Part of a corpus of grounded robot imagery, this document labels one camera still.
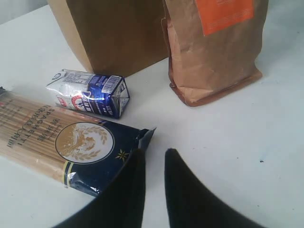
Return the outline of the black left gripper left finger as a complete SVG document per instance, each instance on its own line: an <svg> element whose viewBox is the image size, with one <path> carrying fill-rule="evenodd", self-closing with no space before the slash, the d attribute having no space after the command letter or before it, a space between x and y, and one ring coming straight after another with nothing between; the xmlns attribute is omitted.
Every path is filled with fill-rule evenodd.
<svg viewBox="0 0 304 228"><path fill-rule="evenodd" d="M140 228L146 191L145 153L135 150L114 181L57 228Z"/></svg>

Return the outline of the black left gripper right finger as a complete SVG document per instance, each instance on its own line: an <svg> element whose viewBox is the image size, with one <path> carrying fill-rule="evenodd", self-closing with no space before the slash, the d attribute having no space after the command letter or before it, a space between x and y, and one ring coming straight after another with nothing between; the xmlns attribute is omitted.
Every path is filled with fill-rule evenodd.
<svg viewBox="0 0 304 228"><path fill-rule="evenodd" d="M171 228L241 228L241 216L211 193L176 149L165 154L165 195Z"/></svg>

